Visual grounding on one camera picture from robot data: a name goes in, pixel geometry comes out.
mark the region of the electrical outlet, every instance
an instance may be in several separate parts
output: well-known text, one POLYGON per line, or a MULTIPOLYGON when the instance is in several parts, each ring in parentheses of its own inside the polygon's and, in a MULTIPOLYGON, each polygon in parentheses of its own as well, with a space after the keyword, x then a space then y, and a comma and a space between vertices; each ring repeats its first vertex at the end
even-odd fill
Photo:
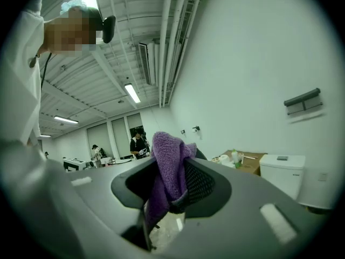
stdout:
POLYGON ((320 173, 318 181, 326 181, 327 180, 327 173, 320 173))

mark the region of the floor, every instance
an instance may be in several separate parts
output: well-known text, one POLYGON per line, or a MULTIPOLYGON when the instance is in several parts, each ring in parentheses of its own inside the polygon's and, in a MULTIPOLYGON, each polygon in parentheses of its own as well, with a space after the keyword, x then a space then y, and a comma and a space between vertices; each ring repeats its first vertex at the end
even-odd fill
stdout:
POLYGON ((161 253, 173 241, 177 234, 182 230, 184 214, 168 213, 159 223, 160 228, 154 228, 150 233, 152 253, 161 253))

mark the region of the wooden table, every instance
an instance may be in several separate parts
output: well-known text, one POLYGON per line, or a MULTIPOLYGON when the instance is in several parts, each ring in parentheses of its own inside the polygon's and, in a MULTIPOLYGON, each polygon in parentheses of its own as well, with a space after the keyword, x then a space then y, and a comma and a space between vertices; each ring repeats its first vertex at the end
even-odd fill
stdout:
MULTIPOLYGON (((229 156, 229 158, 231 158, 231 152, 232 151, 228 150, 223 154, 226 154, 227 156, 229 156)), ((249 152, 241 152, 241 151, 237 151, 237 152, 244 153, 245 156, 251 156, 251 157, 255 156, 257 157, 257 159, 244 158, 242 166, 236 169, 242 172, 251 173, 251 174, 260 176, 260 159, 264 156, 264 154, 267 154, 267 153, 249 153, 249 152)))

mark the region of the black cable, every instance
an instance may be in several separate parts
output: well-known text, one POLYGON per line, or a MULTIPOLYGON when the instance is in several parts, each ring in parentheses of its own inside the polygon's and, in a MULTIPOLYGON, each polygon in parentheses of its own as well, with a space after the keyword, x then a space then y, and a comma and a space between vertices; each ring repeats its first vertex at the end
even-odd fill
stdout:
POLYGON ((41 80, 41 89, 42 89, 42 86, 43 86, 44 77, 45 77, 45 71, 47 70, 48 61, 49 61, 51 56, 52 56, 52 53, 49 54, 48 59, 45 62, 45 65, 44 65, 43 77, 42 77, 42 80, 41 80))

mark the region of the black mesh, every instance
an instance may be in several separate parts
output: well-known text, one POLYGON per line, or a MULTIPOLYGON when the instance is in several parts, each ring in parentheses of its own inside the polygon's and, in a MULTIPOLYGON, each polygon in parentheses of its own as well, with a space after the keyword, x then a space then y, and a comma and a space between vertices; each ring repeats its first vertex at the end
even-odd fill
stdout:
POLYGON ((197 148, 195 158, 207 160, 206 156, 197 148))
POLYGON ((184 172, 189 204, 198 202, 212 193, 215 181, 211 176, 186 161, 184 172))

